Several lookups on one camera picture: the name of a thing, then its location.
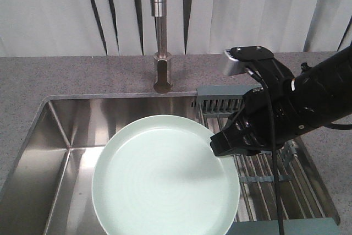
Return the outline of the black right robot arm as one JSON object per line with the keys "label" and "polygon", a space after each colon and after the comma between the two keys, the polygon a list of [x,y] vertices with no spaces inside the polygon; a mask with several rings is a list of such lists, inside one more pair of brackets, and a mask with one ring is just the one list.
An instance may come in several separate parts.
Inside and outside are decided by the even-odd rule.
{"label": "black right robot arm", "polygon": [[298,76],[262,46],[224,52],[223,73],[248,74],[260,86],[243,96],[240,111],[211,137],[216,156],[256,155],[351,114],[351,48]]}

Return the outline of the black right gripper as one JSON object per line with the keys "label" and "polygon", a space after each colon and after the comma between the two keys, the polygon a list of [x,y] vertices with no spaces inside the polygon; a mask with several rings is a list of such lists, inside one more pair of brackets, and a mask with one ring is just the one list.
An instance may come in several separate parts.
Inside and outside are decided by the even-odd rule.
{"label": "black right gripper", "polygon": [[211,137],[215,156],[253,156],[280,149],[300,135],[300,116],[289,98],[271,95],[265,86],[243,95],[243,107],[232,113],[223,131]]}

